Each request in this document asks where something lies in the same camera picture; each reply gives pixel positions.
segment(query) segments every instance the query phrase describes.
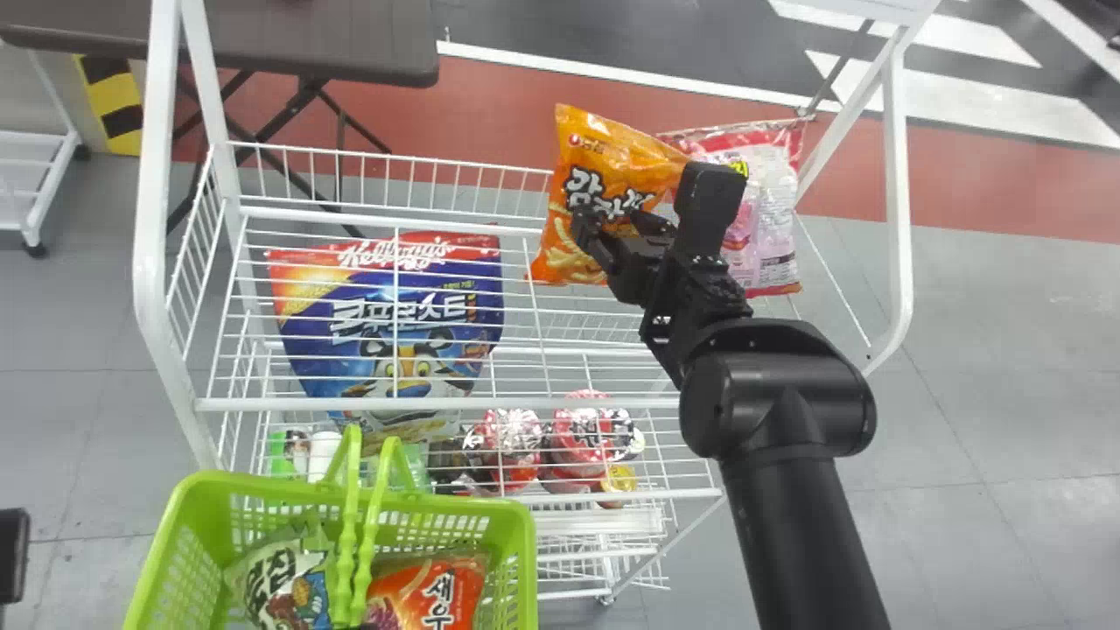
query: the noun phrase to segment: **caster wheel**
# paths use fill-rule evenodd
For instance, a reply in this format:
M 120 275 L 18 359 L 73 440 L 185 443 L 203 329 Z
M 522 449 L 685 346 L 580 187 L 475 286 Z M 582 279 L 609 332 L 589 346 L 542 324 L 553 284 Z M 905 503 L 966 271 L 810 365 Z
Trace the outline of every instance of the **caster wheel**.
M 24 241 L 24 251 L 27 252 L 27 256 L 30 256 L 36 260 L 40 260 L 47 257 L 47 248 L 43 243 L 39 243 L 37 245 L 29 245 L 27 244 L 27 241 Z

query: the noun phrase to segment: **pink snack bag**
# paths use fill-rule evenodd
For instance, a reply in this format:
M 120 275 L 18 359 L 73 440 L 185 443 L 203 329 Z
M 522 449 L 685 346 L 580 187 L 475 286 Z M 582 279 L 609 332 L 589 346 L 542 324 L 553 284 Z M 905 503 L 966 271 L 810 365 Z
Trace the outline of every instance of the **pink snack bag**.
M 747 297 L 801 290 L 793 221 L 805 119 L 743 122 L 659 135 L 692 159 L 747 177 L 721 254 Z

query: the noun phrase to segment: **yellow and black striped post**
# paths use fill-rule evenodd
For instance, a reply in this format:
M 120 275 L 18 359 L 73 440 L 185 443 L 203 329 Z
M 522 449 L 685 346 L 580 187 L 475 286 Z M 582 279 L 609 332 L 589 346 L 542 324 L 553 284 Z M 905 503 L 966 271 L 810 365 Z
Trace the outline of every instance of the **yellow and black striped post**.
M 101 122 L 109 151 L 140 155 L 143 108 L 128 59 L 74 55 L 93 115 Z

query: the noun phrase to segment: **orange snack bag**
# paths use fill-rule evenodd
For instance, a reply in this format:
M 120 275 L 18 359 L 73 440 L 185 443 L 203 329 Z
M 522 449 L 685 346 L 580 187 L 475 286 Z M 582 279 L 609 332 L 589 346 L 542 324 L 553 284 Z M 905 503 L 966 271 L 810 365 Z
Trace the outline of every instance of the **orange snack bag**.
M 552 172 L 549 222 L 530 271 L 544 282 L 604 284 L 606 274 L 571 237 L 572 209 L 592 204 L 606 232 L 637 235 L 629 213 L 653 212 L 680 182 L 689 158 L 620 122 L 560 103 L 557 140 L 560 159 Z
M 445 552 L 375 566 L 362 628 L 469 630 L 486 580 L 485 556 Z

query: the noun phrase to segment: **kellogg's logo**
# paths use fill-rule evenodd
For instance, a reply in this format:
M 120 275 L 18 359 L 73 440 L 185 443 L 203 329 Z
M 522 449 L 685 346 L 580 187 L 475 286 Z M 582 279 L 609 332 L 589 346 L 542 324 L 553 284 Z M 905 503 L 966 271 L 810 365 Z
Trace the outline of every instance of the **kellogg's logo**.
M 433 262 L 441 262 L 455 245 L 439 237 L 430 243 L 399 243 L 393 241 L 362 241 L 338 252 L 338 266 L 361 269 L 382 267 L 396 260 L 401 269 L 420 271 Z

